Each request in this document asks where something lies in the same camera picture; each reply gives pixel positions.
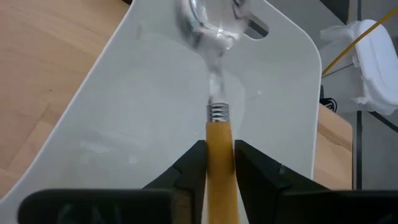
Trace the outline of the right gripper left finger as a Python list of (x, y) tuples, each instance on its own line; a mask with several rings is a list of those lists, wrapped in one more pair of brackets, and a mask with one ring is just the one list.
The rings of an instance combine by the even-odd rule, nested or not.
[(197, 141), (141, 189), (46, 189), (18, 208), (18, 224), (200, 224), (207, 146)]

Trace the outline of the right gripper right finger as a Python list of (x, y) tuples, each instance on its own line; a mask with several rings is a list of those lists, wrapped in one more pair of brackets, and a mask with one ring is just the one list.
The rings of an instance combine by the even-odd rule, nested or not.
[(234, 157), (249, 224), (398, 224), (396, 190), (330, 190), (242, 140)]

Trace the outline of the silver spoon orange handle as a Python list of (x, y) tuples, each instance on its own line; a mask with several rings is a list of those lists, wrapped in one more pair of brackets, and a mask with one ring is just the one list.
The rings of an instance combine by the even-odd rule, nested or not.
[(223, 56), (248, 26), (249, 0), (174, 0), (175, 21), (187, 45), (204, 61), (207, 104), (207, 215), (209, 224), (239, 224), (233, 138)]

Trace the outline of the white plastic bin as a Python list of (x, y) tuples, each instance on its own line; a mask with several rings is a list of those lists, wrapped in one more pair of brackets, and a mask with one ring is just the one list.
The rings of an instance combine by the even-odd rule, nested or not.
[[(251, 0), (263, 39), (223, 56), (233, 137), (313, 177), (322, 63), (310, 36), (265, 0)], [(17, 224), (42, 189), (141, 188), (205, 137), (208, 70), (182, 39), (174, 0), (135, 0), (31, 166), (0, 200)]]

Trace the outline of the white lidded trash bin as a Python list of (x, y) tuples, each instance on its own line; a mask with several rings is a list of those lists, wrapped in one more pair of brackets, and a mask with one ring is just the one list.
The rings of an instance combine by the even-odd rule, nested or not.
[[(376, 21), (366, 19), (320, 32), (327, 45), (319, 50), (325, 69)], [(343, 56), (323, 78), (325, 96), (337, 101), (338, 113), (398, 110), (398, 55), (383, 25), (377, 26)]]

